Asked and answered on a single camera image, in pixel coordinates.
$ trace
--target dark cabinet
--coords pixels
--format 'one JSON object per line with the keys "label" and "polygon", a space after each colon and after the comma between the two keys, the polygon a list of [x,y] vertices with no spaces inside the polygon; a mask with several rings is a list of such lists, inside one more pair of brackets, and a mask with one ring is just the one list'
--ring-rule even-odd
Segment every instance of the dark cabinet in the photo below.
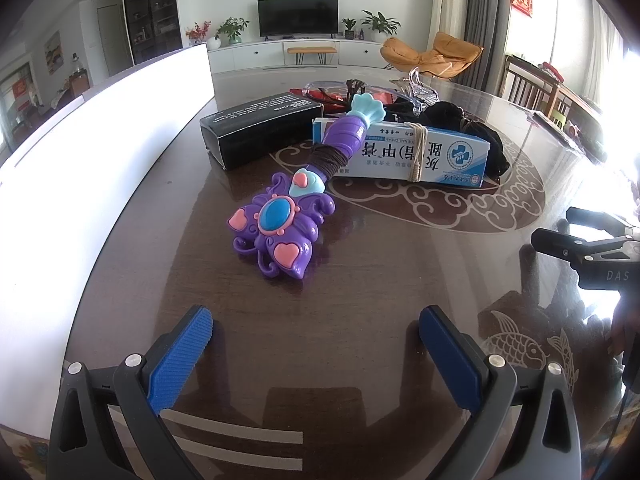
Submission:
{"label": "dark cabinet", "polygon": [[175,0],[124,0],[135,64],[182,47]]}

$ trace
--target black tv screen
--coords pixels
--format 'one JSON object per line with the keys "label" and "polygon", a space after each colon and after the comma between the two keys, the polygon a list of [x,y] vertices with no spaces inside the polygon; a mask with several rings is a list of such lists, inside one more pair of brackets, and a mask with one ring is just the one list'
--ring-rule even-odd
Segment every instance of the black tv screen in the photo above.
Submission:
{"label": "black tv screen", "polygon": [[261,36],[335,34],[338,0],[258,0]]}

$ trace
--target blue gripper pad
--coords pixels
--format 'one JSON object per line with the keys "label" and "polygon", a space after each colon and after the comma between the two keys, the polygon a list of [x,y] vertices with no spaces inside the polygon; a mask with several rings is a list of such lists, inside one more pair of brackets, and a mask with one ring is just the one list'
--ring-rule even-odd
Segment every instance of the blue gripper pad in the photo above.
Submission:
{"label": "blue gripper pad", "polygon": [[209,309],[196,305],[147,353],[147,364],[152,369],[148,371],[146,398],[156,415],[175,404],[212,334]]}
{"label": "blue gripper pad", "polygon": [[471,347],[437,305],[422,310],[418,330],[456,404],[475,413],[482,404],[483,382],[488,380],[488,369],[479,360],[479,349]]}

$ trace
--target black box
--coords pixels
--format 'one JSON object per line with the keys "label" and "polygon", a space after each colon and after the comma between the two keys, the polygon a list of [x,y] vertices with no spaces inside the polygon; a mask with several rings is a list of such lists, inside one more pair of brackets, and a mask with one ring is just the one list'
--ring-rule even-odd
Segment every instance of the black box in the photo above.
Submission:
{"label": "black box", "polygon": [[322,105],[284,92],[200,119],[204,143],[225,170],[311,139]]}

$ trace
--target metal pin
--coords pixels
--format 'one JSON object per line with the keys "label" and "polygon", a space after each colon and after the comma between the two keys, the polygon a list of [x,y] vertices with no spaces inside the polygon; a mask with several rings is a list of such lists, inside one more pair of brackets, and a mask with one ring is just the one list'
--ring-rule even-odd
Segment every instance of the metal pin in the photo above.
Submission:
{"label": "metal pin", "polygon": [[547,368],[553,375],[560,375],[562,373],[562,367],[558,363],[549,363]]}
{"label": "metal pin", "polygon": [[129,357],[124,359],[124,364],[131,368],[138,366],[141,362],[142,356],[140,354],[131,354]]}
{"label": "metal pin", "polygon": [[504,357],[498,354],[492,354],[489,356],[489,364],[496,368],[502,368],[505,364]]}
{"label": "metal pin", "polygon": [[71,363],[67,370],[71,375],[75,375],[82,370],[82,363]]}

